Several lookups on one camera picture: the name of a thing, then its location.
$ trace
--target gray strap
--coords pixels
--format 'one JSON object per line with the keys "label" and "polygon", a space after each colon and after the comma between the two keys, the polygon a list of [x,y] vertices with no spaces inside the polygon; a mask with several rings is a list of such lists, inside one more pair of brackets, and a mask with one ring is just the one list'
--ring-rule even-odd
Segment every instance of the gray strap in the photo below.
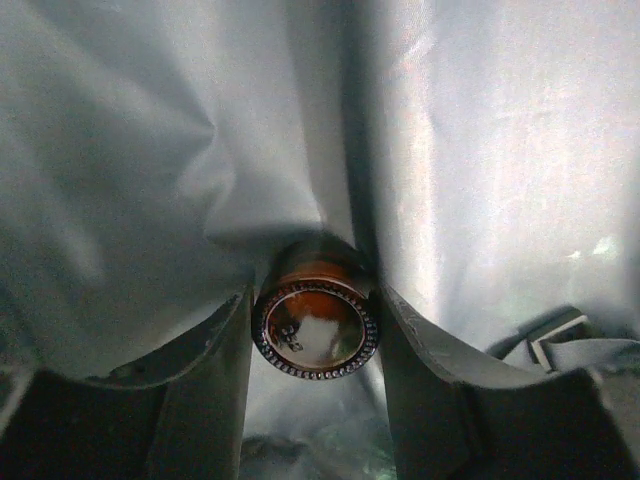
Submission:
{"label": "gray strap", "polygon": [[[545,342],[544,350],[553,369],[562,372],[611,361],[623,353],[640,353],[640,342],[617,338],[588,338],[562,343]],[[516,345],[504,361],[525,370],[545,371],[536,361],[527,340]]]}

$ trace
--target plastic buckle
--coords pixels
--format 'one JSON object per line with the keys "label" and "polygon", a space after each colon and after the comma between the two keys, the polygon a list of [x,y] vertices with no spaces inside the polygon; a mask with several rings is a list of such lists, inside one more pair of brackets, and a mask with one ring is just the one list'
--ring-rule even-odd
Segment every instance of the plastic buckle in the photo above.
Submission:
{"label": "plastic buckle", "polygon": [[600,338],[602,333],[579,310],[571,310],[546,323],[527,336],[529,351],[533,360],[547,373],[556,371],[545,349],[549,343],[565,343],[586,338]]}

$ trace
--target silver fabric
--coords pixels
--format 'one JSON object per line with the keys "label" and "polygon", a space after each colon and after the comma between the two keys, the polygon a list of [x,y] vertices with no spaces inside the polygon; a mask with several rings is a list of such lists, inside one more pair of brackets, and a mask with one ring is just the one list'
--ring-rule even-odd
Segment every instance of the silver fabric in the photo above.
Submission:
{"label": "silver fabric", "polygon": [[640,3],[361,4],[381,268],[479,348],[640,333]]}
{"label": "silver fabric", "polygon": [[202,321],[297,232],[349,239],[333,17],[2,2],[0,280],[48,367],[108,373]]}
{"label": "silver fabric", "polygon": [[[385,280],[479,348],[565,305],[640,333],[640,4],[355,4],[357,65],[338,0],[0,2],[0,282],[45,365],[144,355],[320,228],[364,232]],[[243,475],[278,446],[290,478],[387,458],[322,440],[384,430],[368,375],[310,385],[254,357]]]}

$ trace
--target white reflective sheet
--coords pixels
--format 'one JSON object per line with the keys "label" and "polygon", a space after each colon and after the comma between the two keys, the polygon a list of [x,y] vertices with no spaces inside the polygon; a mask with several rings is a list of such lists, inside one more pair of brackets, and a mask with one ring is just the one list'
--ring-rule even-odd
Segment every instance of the white reflective sheet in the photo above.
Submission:
{"label": "white reflective sheet", "polygon": [[[566,305],[640,334],[640,3],[347,3],[0,3],[0,282],[48,367],[157,348],[321,228],[480,348]],[[251,375],[248,436],[334,452],[291,478],[384,423],[375,368]]]}

